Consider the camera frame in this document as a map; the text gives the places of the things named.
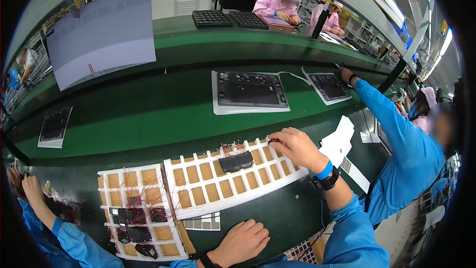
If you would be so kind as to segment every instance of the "black wrist strap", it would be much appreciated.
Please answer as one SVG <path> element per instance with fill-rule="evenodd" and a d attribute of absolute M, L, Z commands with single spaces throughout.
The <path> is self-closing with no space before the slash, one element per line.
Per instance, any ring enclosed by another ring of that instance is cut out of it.
<path fill-rule="evenodd" d="M 336 185 L 336 181 L 339 178 L 339 170 L 336 167 L 332 167 L 332 175 L 327 176 L 326 178 L 319 180 L 319 183 L 324 190 L 330 190 Z"/>
<path fill-rule="evenodd" d="M 200 261 L 202 261 L 202 264 L 205 266 L 205 268 L 217 268 L 220 267 L 218 264 L 213 264 L 213 262 L 210 260 L 208 257 L 207 253 L 203 253 L 200 256 Z"/>
<path fill-rule="evenodd" d="M 350 85 L 350 86 L 352 86 L 352 79 L 355 78 L 355 77 L 360 78 L 358 75 L 352 74 L 352 75 L 350 76 L 350 78 L 349 78 L 349 85 Z"/>

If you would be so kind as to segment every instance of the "black pole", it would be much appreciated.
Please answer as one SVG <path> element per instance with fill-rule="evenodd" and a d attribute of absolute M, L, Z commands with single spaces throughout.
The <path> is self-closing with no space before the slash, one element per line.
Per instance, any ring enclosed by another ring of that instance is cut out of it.
<path fill-rule="evenodd" d="M 378 87 L 378 91 L 381 93 L 384 93 L 395 80 L 403 73 L 403 70 L 407 66 L 407 62 L 403 60 L 403 58 L 400 58 L 400 61 L 396 64 L 395 68 L 393 71 L 388 75 L 387 79 L 380 84 Z"/>
<path fill-rule="evenodd" d="M 324 23 L 326 22 L 327 18 L 329 18 L 330 11 L 323 10 L 322 13 L 319 15 L 318 23 L 314 27 L 314 31 L 312 32 L 311 38 L 316 39 L 319 36 L 319 33 L 324 27 Z"/>
<path fill-rule="evenodd" d="M 7 135 L 0 130 L 0 137 L 2 143 L 6 146 L 6 148 L 15 155 L 15 158 L 18 158 L 22 163 L 26 164 L 27 166 L 30 165 L 30 158 L 27 157 L 23 152 L 18 149 L 15 144 L 7 137 Z"/>

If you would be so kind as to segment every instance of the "blue lab coat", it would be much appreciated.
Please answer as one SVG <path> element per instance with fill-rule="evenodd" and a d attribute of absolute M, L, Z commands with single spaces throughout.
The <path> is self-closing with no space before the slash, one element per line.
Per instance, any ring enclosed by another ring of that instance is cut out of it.
<path fill-rule="evenodd" d="M 390 99 L 362 79 L 356 81 L 355 90 L 380 122 L 393 148 L 370 194 L 368 213 L 376 225 L 427 190 L 446 160 L 443 148 L 401 116 Z"/>
<path fill-rule="evenodd" d="M 61 248 L 46 237 L 44 224 L 28 202 L 18 199 L 23 208 L 23 219 L 39 249 L 54 268 L 124 268 L 122 261 L 102 249 L 88 234 L 72 223 L 56 218 L 51 232 L 58 238 Z"/>
<path fill-rule="evenodd" d="M 375 233 L 358 202 L 357 195 L 343 208 L 331 211 L 330 217 L 336 221 L 334 231 L 326 243 L 322 265 L 309 264 L 300 261 L 287 261 L 283 255 L 280 261 L 265 264 L 260 268 L 318 268 L 318 267 L 388 267 L 390 256 L 375 241 Z M 268 244 L 279 240 L 271 234 Z M 197 268 L 195 260 L 174 261 L 172 268 Z"/>

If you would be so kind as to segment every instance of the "tablet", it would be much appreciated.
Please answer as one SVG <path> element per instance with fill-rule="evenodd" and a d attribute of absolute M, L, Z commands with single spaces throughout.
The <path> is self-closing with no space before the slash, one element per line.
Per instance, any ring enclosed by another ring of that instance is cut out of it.
<path fill-rule="evenodd" d="M 288 28 L 294 28 L 291 24 L 279 18 L 261 17 L 268 25 L 282 26 Z"/>

